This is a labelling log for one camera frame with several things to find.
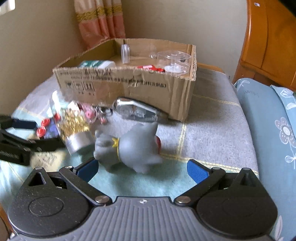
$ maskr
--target gray ribbed plate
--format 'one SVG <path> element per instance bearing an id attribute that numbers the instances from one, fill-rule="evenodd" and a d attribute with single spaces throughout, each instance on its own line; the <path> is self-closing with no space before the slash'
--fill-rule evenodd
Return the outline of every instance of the gray ribbed plate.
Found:
<path id="1" fill-rule="evenodd" d="M 12 241 L 37 241 L 15 236 Z M 212 233 L 195 217 L 194 210 L 178 207 L 167 197 L 118 197 L 106 207 L 96 207 L 76 230 L 46 241 L 226 241 Z M 253 241 L 271 241 L 268 236 Z"/>

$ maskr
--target jar with gold contents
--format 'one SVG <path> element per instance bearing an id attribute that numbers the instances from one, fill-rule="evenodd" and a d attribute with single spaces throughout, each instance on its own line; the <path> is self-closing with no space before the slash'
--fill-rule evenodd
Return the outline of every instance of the jar with gold contents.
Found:
<path id="1" fill-rule="evenodd" d="M 94 145 L 90 122 L 71 96 L 63 95 L 60 90 L 54 91 L 50 107 L 59 135 L 70 155 Z"/>

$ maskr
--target plush toy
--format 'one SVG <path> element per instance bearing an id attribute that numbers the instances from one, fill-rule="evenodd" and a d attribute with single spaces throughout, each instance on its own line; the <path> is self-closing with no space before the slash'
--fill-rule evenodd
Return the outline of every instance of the plush toy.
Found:
<path id="1" fill-rule="evenodd" d="M 94 157 L 107 171 L 119 162 L 139 173 L 147 173 L 152 165 L 162 163 L 161 142 L 157 137 L 158 124 L 136 124 L 120 138 L 96 131 Z"/>

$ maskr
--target pink curtain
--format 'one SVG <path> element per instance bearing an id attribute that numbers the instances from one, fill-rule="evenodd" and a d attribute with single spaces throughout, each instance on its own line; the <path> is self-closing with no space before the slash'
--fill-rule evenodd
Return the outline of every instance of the pink curtain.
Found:
<path id="1" fill-rule="evenodd" d="M 87 48 L 125 38 L 121 0 L 74 0 L 79 29 Z"/>

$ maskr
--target silver lid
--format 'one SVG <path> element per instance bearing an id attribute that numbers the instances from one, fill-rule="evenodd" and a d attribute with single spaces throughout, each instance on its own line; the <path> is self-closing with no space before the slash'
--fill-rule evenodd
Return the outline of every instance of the silver lid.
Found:
<path id="1" fill-rule="evenodd" d="M 65 142 L 70 155 L 82 148 L 95 144 L 95 138 L 90 131 L 79 132 L 69 136 Z"/>
<path id="2" fill-rule="evenodd" d="M 127 44 L 121 46 L 121 61 L 123 64 L 127 64 L 130 61 L 129 46 Z"/>

